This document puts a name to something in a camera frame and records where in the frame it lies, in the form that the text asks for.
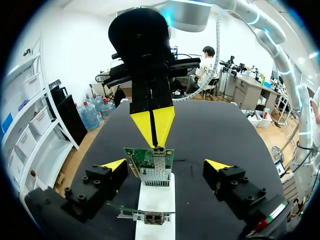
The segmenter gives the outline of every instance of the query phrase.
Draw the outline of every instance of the table surface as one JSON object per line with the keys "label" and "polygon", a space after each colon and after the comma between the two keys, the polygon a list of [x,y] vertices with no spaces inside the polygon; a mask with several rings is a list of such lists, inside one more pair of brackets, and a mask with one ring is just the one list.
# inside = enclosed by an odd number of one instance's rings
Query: table surface
{"label": "table surface", "polygon": [[260,82],[256,81],[253,77],[251,76],[247,76],[247,75],[241,75],[241,76],[237,76],[238,79],[240,79],[241,81],[244,81],[245,83],[249,84],[250,86],[254,86],[263,90],[267,90],[273,94],[277,94],[279,95],[279,93],[277,93],[276,91],[272,90],[270,87],[267,86],[262,86]]}
{"label": "table surface", "polygon": [[[245,222],[238,220],[225,202],[219,202],[204,180],[204,159],[238,165],[267,198],[283,195],[271,155],[239,108],[227,102],[188,100],[176,102],[175,119],[166,141],[174,149],[177,240],[238,238]],[[148,148],[124,102],[110,116],[86,152],[73,181],[81,181],[92,164],[126,158],[123,147]],[[131,171],[113,199],[115,204],[138,208],[140,180]],[[116,218],[119,211],[104,205],[87,224],[105,236],[135,239],[136,223]]]}

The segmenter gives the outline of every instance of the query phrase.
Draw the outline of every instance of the circuit board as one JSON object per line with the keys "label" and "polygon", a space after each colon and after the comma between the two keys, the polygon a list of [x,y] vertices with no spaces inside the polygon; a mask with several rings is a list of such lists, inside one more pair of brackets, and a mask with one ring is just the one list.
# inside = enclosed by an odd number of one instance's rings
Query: circuit board
{"label": "circuit board", "polygon": [[156,152],[153,149],[123,148],[130,156],[129,166],[144,185],[169,186],[174,161],[174,149]]}

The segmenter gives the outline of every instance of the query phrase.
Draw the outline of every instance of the wooden floor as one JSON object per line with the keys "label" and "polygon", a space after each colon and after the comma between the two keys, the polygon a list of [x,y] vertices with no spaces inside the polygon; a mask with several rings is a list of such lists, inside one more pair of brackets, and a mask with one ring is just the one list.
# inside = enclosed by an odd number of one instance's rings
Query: wooden floor
{"label": "wooden floor", "polygon": [[[203,96],[197,95],[195,100],[203,100]],[[206,97],[205,100],[211,100],[211,101],[217,101],[216,98],[213,98],[212,96]],[[89,130],[85,138],[83,139],[82,143],[79,146],[79,150],[73,149],[67,159],[65,160],[61,171],[64,173],[64,180],[61,185],[56,185],[59,193],[64,197],[64,188],[69,187],[72,183],[72,180],[76,174],[76,171],[79,167],[79,164],[81,163],[84,155],[86,154],[87,150],[89,149],[90,145],[92,144],[93,140],[99,133],[100,129],[105,123],[104,121],[101,122],[101,125],[94,129]],[[267,146],[270,155],[272,156],[272,147],[278,146],[279,148],[282,148],[284,144],[287,142],[287,134],[291,134],[295,127],[297,126],[297,120],[293,117],[289,118],[288,125],[277,127],[274,125],[274,122],[272,122],[268,128],[256,128],[256,131],[260,135],[260,137],[263,139],[265,145]],[[294,142],[296,143],[299,139],[299,135],[296,134],[293,138]],[[283,165],[286,167],[288,162],[291,160],[293,155],[293,149],[294,146],[289,143],[288,146],[283,151],[284,154],[284,163]]]}

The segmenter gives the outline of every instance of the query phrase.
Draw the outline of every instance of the dark hair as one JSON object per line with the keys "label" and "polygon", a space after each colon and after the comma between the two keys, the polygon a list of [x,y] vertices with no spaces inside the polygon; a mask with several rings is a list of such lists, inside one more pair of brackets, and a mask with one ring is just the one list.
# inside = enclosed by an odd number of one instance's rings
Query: dark hair
{"label": "dark hair", "polygon": [[207,53],[209,57],[213,57],[216,54],[212,46],[205,46],[202,52]]}

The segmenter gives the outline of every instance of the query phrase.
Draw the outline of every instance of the white box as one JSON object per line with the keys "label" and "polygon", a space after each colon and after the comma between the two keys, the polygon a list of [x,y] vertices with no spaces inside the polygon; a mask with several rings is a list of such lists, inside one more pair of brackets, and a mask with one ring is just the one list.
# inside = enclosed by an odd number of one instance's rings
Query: white box
{"label": "white box", "polygon": [[21,150],[21,152],[27,157],[30,157],[33,149],[35,148],[37,142],[32,135],[29,124],[23,130],[22,134],[20,135],[18,141],[16,142],[16,146]]}
{"label": "white box", "polygon": [[43,135],[51,124],[47,106],[44,106],[39,113],[29,122],[32,130],[38,135]]}
{"label": "white box", "polygon": [[35,95],[40,93],[40,73],[33,75],[23,82],[23,95],[25,100],[31,100]]}
{"label": "white box", "polygon": [[259,99],[260,99],[260,101],[261,101],[261,104],[263,104],[263,105],[266,104],[267,99],[266,99],[265,97],[263,97],[263,96],[260,95]]}
{"label": "white box", "polygon": [[13,181],[16,182],[17,184],[19,184],[19,181],[20,181],[20,178],[22,175],[22,171],[24,169],[24,163],[18,157],[14,148],[8,154],[7,160],[8,160],[8,170],[11,173],[11,176],[13,177],[12,178]]}
{"label": "white box", "polygon": [[258,124],[261,122],[261,117],[259,114],[257,114],[255,111],[252,110],[241,110],[241,112],[245,115],[247,112],[254,112],[256,115],[257,120],[248,120],[255,128],[258,126]]}
{"label": "white box", "polygon": [[261,122],[257,125],[257,127],[262,129],[266,129],[267,127],[269,127],[270,123],[272,122],[272,118],[270,117],[270,115],[268,114],[269,119],[264,119],[263,111],[256,110],[255,112],[261,117]]}

